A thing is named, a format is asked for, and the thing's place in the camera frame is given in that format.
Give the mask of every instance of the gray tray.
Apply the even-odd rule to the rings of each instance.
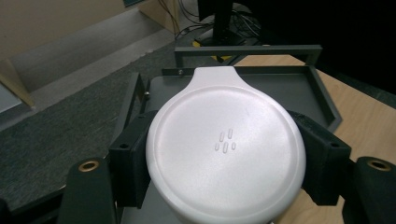
[[[325,89],[315,68],[321,48],[318,46],[276,46],[276,47],[232,47],[210,49],[176,49],[177,68],[163,69],[163,76],[152,79],[146,88],[141,78],[134,76],[130,83],[129,94],[121,109],[115,136],[130,120],[134,98],[139,95],[143,100],[140,112],[159,110],[169,99],[183,90],[191,81],[194,68],[183,67],[183,56],[210,55],[251,55],[251,54],[307,54],[303,66],[261,66],[235,67],[236,72],[247,84],[260,90],[287,110],[307,115],[318,124],[333,132],[341,122],[341,117]],[[122,224],[126,223],[180,223],[158,190],[150,184],[141,209],[125,207]]]
[[[287,110],[313,119],[333,132],[341,117],[312,66],[235,67],[247,84],[266,93]],[[163,69],[162,77],[150,81],[146,111],[159,110],[191,81],[192,68]]]

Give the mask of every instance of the black cable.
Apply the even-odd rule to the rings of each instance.
[[[179,2],[179,5],[181,6],[181,9],[184,10],[187,14],[189,14],[189,15],[191,15],[191,16],[193,16],[193,17],[199,17],[199,16],[197,16],[197,15],[194,15],[194,14],[190,13],[190,12],[186,9],[186,7],[184,7],[183,0],[178,0],[178,2]]]
[[[187,12],[186,8],[182,7],[181,8],[181,12],[186,17],[186,19],[191,21],[192,23],[197,24],[197,25],[206,25],[206,23],[200,23],[198,21],[193,21],[192,19],[190,19],[189,16],[186,14],[186,12]]]
[[[174,28],[174,38],[176,39],[176,32],[180,32],[180,27],[177,24],[177,20],[175,19],[175,17],[172,15],[171,11],[169,10],[168,6],[165,4],[165,2],[163,0],[158,0],[158,2],[160,3],[161,7],[163,8],[163,10],[165,10],[169,16],[172,19],[172,26]]]
[[[181,36],[181,35],[187,35],[187,34],[189,34],[190,32],[192,32],[192,31],[194,31],[194,30],[203,29],[203,28],[206,28],[206,27],[208,27],[208,26],[210,26],[210,25],[212,25],[212,24],[211,24],[211,23],[207,23],[207,24],[204,24],[204,25],[197,25],[197,24],[195,24],[195,25],[188,26],[188,27],[184,28],[183,30],[181,30],[181,31],[177,34],[176,39],[178,39],[178,37]]]
[[[261,29],[261,27],[257,25],[258,24],[257,19],[254,16],[252,16],[253,14],[248,13],[246,11],[236,11],[236,10],[233,10],[233,14],[235,14],[241,20],[248,21],[250,24],[252,24],[254,27],[256,27],[257,30]]]
[[[242,26],[239,24],[238,18],[236,16],[233,16],[233,25],[236,28],[236,32],[239,35],[241,35],[242,37],[244,37],[244,38],[251,38],[252,37],[251,35],[246,35],[246,33],[247,33],[246,30],[244,30],[242,28]]]
[[[249,29],[244,29],[241,26],[237,26],[238,28],[238,32],[239,34],[241,34],[241,32],[244,32],[246,35],[244,35],[244,37],[258,37],[259,34],[257,32],[255,32],[254,30],[251,29],[251,27]]]
[[[249,20],[248,18],[246,18],[245,16],[239,14],[238,11],[233,10],[233,13],[234,13],[245,25],[246,25],[246,27],[249,29],[249,31],[250,31],[251,33],[254,34],[255,37],[260,36],[256,31],[253,30],[253,28],[252,28],[252,27],[248,24],[248,22],[247,22],[247,20],[248,20],[249,22],[251,22],[252,24],[254,24],[253,21],[251,21],[251,20]]]

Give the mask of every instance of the brass insert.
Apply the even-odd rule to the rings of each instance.
[[[370,160],[367,161],[367,164],[376,170],[380,171],[390,171],[390,166],[387,163],[384,163],[382,161],[377,161],[377,160]]]
[[[81,172],[89,172],[96,169],[99,166],[99,161],[86,161],[82,163],[78,169]]]

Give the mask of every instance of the wall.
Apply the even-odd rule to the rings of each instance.
[[[122,0],[0,0],[0,62],[125,10]]]

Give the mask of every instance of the black monitor stand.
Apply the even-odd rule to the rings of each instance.
[[[233,1],[212,1],[215,13],[213,28],[195,38],[200,46],[237,46],[246,39],[230,30]]]

